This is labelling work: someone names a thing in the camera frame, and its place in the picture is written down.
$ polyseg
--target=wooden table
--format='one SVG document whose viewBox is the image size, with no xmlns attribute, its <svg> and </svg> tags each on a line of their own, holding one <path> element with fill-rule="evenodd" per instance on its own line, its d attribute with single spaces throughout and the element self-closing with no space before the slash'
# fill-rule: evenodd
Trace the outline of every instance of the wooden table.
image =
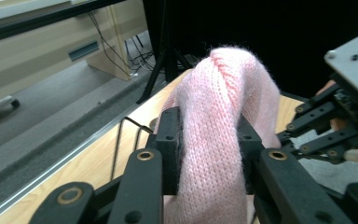
<svg viewBox="0 0 358 224">
<path fill-rule="evenodd" d="M 171 91 L 188 72 L 184 72 L 163 90 L 138 107 L 129 117 L 140 124 L 149 126 L 150 121 L 159 116 L 160 110 Z M 299 104 L 301 102 L 297 100 L 281 96 L 277 133 L 284 130 L 286 124 L 292 120 L 295 114 L 295 107 Z M 86 147 L 80 154 L 31 190 L 25 197 L 14 203 L 6 212 L 0 215 L 0 223 L 28 223 L 39 204 L 54 189 L 63 184 L 74 181 L 88 182 L 97 189 L 107 183 L 111 175 L 117 130 L 118 125 Z M 115 176 L 124 172 L 127 158 L 133 149 L 137 130 L 138 128 L 130 122 L 125 121 L 123 123 Z M 147 133 L 141 134 L 140 148 L 145 145 L 147 136 Z"/>
</svg>

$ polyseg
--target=wire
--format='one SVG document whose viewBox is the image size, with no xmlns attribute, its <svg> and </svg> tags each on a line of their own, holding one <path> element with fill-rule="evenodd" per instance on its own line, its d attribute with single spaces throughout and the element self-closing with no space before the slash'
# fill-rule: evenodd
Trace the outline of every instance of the wire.
<svg viewBox="0 0 358 224">
<path fill-rule="evenodd" d="M 125 120 L 128 120 L 129 122 L 135 124 L 136 126 L 139 127 L 138 133 L 136 135 L 136 141 L 134 144 L 134 149 L 136 150 L 137 146 L 138 146 L 138 141 L 139 141 L 139 135 L 141 134 L 141 130 L 147 132 L 147 133 L 153 133 L 153 130 L 151 130 L 150 128 L 139 124 L 138 122 L 136 122 L 133 119 L 130 119 L 129 117 L 125 117 L 124 119 L 121 120 L 119 126 L 118 126 L 118 132 L 117 132 L 117 141 L 116 141 L 116 147 L 115 147 L 115 154 L 113 157 L 113 162 L 112 162 L 112 171 L 110 174 L 110 180 L 113 180 L 113 178 L 115 177 L 115 170 L 116 170 L 116 163 L 117 163 L 117 154 L 118 154 L 118 147 L 120 145 L 120 138 L 121 138 L 121 132 L 122 132 L 122 128 L 123 128 L 123 123 Z"/>
<path fill-rule="evenodd" d="M 145 57 L 145 60 L 146 60 L 146 61 L 148 61 L 148 60 L 153 56 L 153 52 L 152 52 L 152 51 L 149 51 L 149 52 L 147 52 L 147 53 L 140 54 L 140 55 L 138 55 L 138 56 L 135 57 L 135 58 L 132 58 L 131 55 L 130 55 L 130 53 L 129 53 L 129 50 L 128 50 L 128 48 L 127 48 L 127 55 L 128 55 L 128 57 L 129 57 L 128 60 L 131 62 L 132 65 L 139 65 L 139 66 L 140 66 L 140 64 L 136 62 L 137 59 L 141 58 L 141 56 L 142 56 L 142 57 Z"/>
<path fill-rule="evenodd" d="M 121 66 L 119 66 L 117 63 L 115 63 L 113 61 L 113 59 L 111 57 L 109 57 L 109 55 L 107 54 L 106 52 L 106 48 L 105 48 L 105 45 L 106 44 L 117 56 L 118 58 L 130 69 L 130 70 L 135 70 L 134 73 L 136 73 L 141 67 L 138 66 L 137 68 L 132 68 L 130 67 L 125 61 L 124 59 L 122 59 L 120 57 L 120 55 L 115 51 L 115 49 L 106 41 L 106 39 L 103 37 L 103 34 L 101 32 L 101 29 L 100 29 L 100 26 L 99 26 L 99 23 L 97 22 L 96 18 L 94 17 L 94 15 L 92 15 L 91 13 L 88 13 L 89 15 L 89 18 L 91 19 L 92 23 L 94 24 L 95 28 L 97 29 L 97 32 L 98 34 L 100 35 L 100 38 L 101 38 L 101 43 L 103 45 L 103 52 L 105 54 L 105 56 L 107 57 L 107 59 L 113 63 L 115 66 L 117 66 L 121 71 L 123 71 L 125 74 L 129 75 Z"/>
<path fill-rule="evenodd" d="M 144 69 L 144 70 L 149 70 L 149 71 L 153 71 L 153 68 L 149 68 L 149 67 L 144 67 L 143 65 L 142 65 L 142 62 L 139 62 L 139 65 L 141 65 L 141 67 Z"/>
<path fill-rule="evenodd" d="M 151 66 L 150 64 L 147 63 L 147 59 L 144 58 L 144 56 L 142 55 L 141 51 L 138 49 L 138 46 L 136 45 L 135 41 L 133 40 L 133 37 L 131 37 L 131 40 L 133 42 L 133 45 L 135 45 L 136 50 L 138 50 L 139 56 L 141 56 L 142 61 L 145 63 L 146 67 L 148 69 L 153 70 L 153 66 Z"/>
</svg>

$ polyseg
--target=knit sweater sleeve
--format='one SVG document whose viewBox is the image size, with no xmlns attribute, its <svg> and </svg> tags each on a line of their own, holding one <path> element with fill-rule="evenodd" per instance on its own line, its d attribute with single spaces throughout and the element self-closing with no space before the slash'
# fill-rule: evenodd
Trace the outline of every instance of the knit sweater sleeve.
<svg viewBox="0 0 358 224">
<path fill-rule="evenodd" d="M 184 121 L 179 191 L 165 203 L 165 223 L 247 222 L 236 127 L 245 116 L 264 147 L 279 147 L 278 105 L 268 71 L 244 49 L 214 49 L 183 79 L 163 107 L 179 106 Z"/>
</svg>

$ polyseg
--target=black tripod leg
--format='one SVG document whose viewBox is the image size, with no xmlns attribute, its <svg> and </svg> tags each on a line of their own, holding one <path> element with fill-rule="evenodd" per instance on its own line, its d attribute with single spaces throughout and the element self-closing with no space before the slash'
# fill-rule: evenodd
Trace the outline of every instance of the black tripod leg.
<svg viewBox="0 0 358 224">
<path fill-rule="evenodd" d="M 172 82 L 178 77 L 178 62 L 171 46 L 167 46 L 165 59 L 165 80 Z"/>
<path fill-rule="evenodd" d="M 183 65 L 183 67 L 185 69 L 190 69 L 193 66 L 187 61 L 187 59 L 181 54 L 179 53 L 176 49 L 173 50 L 173 52 L 175 52 L 175 56 L 176 58 L 179 60 L 179 62 Z"/>
<path fill-rule="evenodd" d="M 161 68 L 164 66 L 165 63 L 165 57 L 166 57 L 166 52 L 162 52 L 157 61 L 156 61 L 156 65 L 152 71 L 152 74 L 150 75 L 149 80 L 147 81 L 147 85 L 145 87 L 145 91 L 144 94 L 141 96 L 141 99 L 139 99 L 136 104 L 140 104 L 143 101 L 147 100 L 150 97 L 150 94 L 152 93 L 154 84 L 156 83 L 159 71 L 161 70 Z"/>
</svg>

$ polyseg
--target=black cable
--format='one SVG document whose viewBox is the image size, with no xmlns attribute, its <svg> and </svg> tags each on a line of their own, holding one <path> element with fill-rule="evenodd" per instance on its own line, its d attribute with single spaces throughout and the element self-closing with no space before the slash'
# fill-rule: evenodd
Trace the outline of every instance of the black cable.
<svg viewBox="0 0 358 224">
<path fill-rule="evenodd" d="M 133 68 L 131 68 L 129 65 L 127 65 L 127 63 L 124 61 L 124 59 L 122 59 L 120 57 L 120 55 L 115 51 L 115 49 L 107 42 L 107 40 L 103 37 L 103 34 L 101 32 L 101 29 L 100 29 L 100 26 L 99 26 L 99 23 L 97 22 L 96 18 L 94 17 L 94 15 L 92 15 L 91 13 L 88 13 L 89 15 L 89 18 L 91 19 L 92 23 L 94 24 L 95 28 L 97 29 L 97 32 L 98 34 L 100 35 L 100 38 L 101 38 L 101 42 L 103 44 L 103 52 L 104 54 L 106 55 L 106 57 L 108 58 L 108 60 L 113 63 L 115 66 L 117 66 L 121 71 L 123 71 L 125 74 L 127 74 L 126 71 L 124 71 L 124 69 L 122 67 L 120 67 L 117 63 L 115 63 L 110 57 L 109 55 L 107 54 L 106 52 L 106 48 L 104 46 L 104 44 L 106 44 L 117 56 L 118 58 L 130 69 L 130 70 L 135 70 Z"/>
<path fill-rule="evenodd" d="M 127 51 L 127 59 L 132 63 L 133 63 L 133 60 L 132 60 L 132 57 L 130 55 L 130 51 L 129 51 L 129 46 L 127 45 L 127 40 L 124 40 L 124 45 L 126 46 L 126 51 Z"/>
<path fill-rule="evenodd" d="M 147 60 L 144 58 L 144 56 L 142 55 L 141 51 L 138 49 L 138 46 L 136 45 L 135 41 L 133 40 L 133 37 L 131 37 L 131 40 L 132 40 L 132 42 L 133 42 L 133 45 L 135 45 L 136 50 L 138 50 L 139 56 L 141 56 L 142 60 L 145 62 L 146 67 L 147 67 L 148 69 L 150 69 L 150 70 L 153 70 L 153 66 L 151 66 L 151 65 L 147 62 Z"/>
<path fill-rule="evenodd" d="M 144 47 L 144 45 L 142 44 L 142 41 L 139 39 L 139 36 L 138 36 L 138 35 L 136 35 L 136 38 L 138 39 L 139 44 L 140 44 L 140 45 L 141 45 L 141 47 L 143 48 L 143 47 Z"/>
<path fill-rule="evenodd" d="M 123 121 L 124 120 L 128 120 L 129 122 L 135 124 L 136 126 L 138 126 L 140 128 L 140 130 L 144 130 L 145 132 L 147 133 L 152 133 L 153 130 L 151 130 L 150 128 L 144 126 L 144 125 L 141 125 L 139 124 L 138 122 L 136 122 L 135 120 L 133 119 L 130 119 L 129 117 L 125 117 L 124 119 L 121 120 L 119 126 L 118 126 L 118 132 L 117 132 L 117 141 L 116 141 L 116 148 L 115 148 L 115 154 L 114 154 L 114 157 L 113 157 L 113 163 L 112 163 L 112 172 L 110 174 L 110 179 L 113 180 L 113 178 L 115 177 L 115 170 L 116 170 L 116 163 L 117 163 L 117 154 L 118 154 L 118 147 L 120 145 L 120 138 L 121 138 L 121 132 L 122 132 L 122 128 L 123 128 Z M 135 145 L 137 146 L 138 145 L 138 139 L 139 139 L 139 134 L 140 134 L 140 131 L 138 131 L 138 134 L 136 136 L 136 142 L 135 142 Z"/>
</svg>

